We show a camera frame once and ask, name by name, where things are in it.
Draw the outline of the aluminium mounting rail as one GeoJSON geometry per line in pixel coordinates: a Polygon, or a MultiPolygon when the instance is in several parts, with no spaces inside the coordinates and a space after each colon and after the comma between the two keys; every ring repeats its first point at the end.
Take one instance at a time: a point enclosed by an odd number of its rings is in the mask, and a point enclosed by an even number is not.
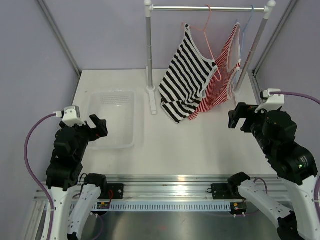
{"type": "MultiPolygon", "coordinates": [[[[124,184],[125,202],[209,202],[212,195],[207,192],[211,184],[227,183],[230,174],[207,175],[129,175],[106,174],[108,184],[124,184]]],[[[268,195],[277,202],[291,202],[283,182],[276,175],[252,175],[262,178],[268,195]]],[[[37,187],[33,201],[46,202],[44,192],[37,187]]]]}

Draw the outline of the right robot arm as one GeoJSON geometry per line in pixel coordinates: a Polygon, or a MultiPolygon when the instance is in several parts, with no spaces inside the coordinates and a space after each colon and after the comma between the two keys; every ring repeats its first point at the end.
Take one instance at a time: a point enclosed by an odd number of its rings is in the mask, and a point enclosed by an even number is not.
{"type": "Polygon", "coordinates": [[[275,201],[244,172],[227,180],[228,195],[250,201],[273,223],[280,239],[318,240],[318,169],[312,153],[295,142],[297,124],[281,109],[260,110],[257,105],[244,102],[229,111],[228,118],[230,129],[244,119],[241,131],[253,135],[267,162],[287,189],[293,209],[275,201]]]}

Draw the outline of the red white striped tank top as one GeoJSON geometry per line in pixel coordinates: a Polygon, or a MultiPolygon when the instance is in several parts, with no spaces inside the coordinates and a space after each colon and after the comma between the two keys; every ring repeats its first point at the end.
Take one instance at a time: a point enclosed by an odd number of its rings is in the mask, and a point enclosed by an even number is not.
{"type": "Polygon", "coordinates": [[[239,22],[236,22],[220,55],[215,61],[219,72],[212,77],[206,89],[206,97],[201,101],[197,110],[188,117],[190,121],[196,119],[198,114],[208,112],[233,97],[233,78],[239,72],[242,60],[240,33],[241,25],[239,22]]]}

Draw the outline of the pink wire hanger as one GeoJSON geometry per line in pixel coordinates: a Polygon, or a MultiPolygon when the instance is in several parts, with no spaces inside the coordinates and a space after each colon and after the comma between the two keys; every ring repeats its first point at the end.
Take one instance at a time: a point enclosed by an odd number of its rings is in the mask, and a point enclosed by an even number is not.
{"type": "MultiPolygon", "coordinates": [[[[207,46],[208,46],[208,50],[210,52],[210,55],[212,57],[212,59],[214,59],[214,54],[212,52],[212,49],[211,49],[211,45],[209,43],[209,40],[208,40],[208,36],[207,36],[207,28],[208,28],[208,24],[209,24],[209,21],[211,19],[211,16],[212,16],[212,9],[211,9],[211,6],[210,5],[206,5],[206,7],[208,8],[209,10],[209,14],[208,14],[208,17],[207,17],[207,20],[205,22],[205,25],[203,28],[198,28],[198,27],[195,27],[195,26],[191,26],[190,28],[191,29],[195,29],[199,32],[202,32],[204,34],[204,37],[205,37],[205,40],[206,40],[206,43],[207,43],[207,46]]],[[[217,81],[217,82],[220,82],[222,80],[222,75],[220,73],[220,70],[217,69],[217,73],[218,73],[218,76],[216,76],[215,74],[213,75],[214,79],[217,81]]]]}

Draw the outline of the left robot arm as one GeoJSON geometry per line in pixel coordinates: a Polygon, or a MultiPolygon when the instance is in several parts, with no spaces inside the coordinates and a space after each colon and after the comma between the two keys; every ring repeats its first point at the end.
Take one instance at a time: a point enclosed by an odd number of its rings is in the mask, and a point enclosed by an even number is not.
{"type": "Polygon", "coordinates": [[[68,221],[72,198],[83,169],[82,159],[89,142],[108,136],[107,121],[95,114],[89,118],[95,124],[67,126],[60,122],[61,129],[55,134],[54,149],[46,171],[46,186],[51,210],[47,213],[45,227],[49,240],[68,239],[68,221]]]}

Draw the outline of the black white striped tank top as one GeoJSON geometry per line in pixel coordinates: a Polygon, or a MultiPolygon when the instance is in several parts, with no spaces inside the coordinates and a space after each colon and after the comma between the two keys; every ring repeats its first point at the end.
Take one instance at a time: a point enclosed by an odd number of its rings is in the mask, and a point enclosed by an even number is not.
{"type": "Polygon", "coordinates": [[[207,97],[207,87],[218,70],[214,57],[206,58],[183,24],[183,38],[158,87],[160,106],[176,124],[196,112],[207,97]]]}

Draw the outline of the white clothes rack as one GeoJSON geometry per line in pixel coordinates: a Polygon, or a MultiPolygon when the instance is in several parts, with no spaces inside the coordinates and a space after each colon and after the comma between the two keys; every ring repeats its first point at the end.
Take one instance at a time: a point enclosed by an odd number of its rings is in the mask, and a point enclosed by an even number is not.
{"type": "Polygon", "coordinates": [[[261,36],[265,30],[267,22],[276,6],[276,1],[270,0],[264,7],[211,7],[211,6],[157,6],[153,5],[150,0],[145,0],[144,14],[146,22],[146,49],[147,49],[147,65],[146,65],[146,78],[147,87],[146,91],[149,95],[150,111],[151,114],[156,115],[157,105],[155,91],[156,87],[153,82],[153,58],[152,58],[152,12],[153,11],[178,11],[178,12],[250,12],[250,13],[263,13],[263,19],[260,23],[259,29],[251,46],[250,52],[242,68],[242,72],[234,87],[234,92],[239,93],[246,73],[251,65],[251,61],[256,52],[257,46],[260,42],[261,36]]]}

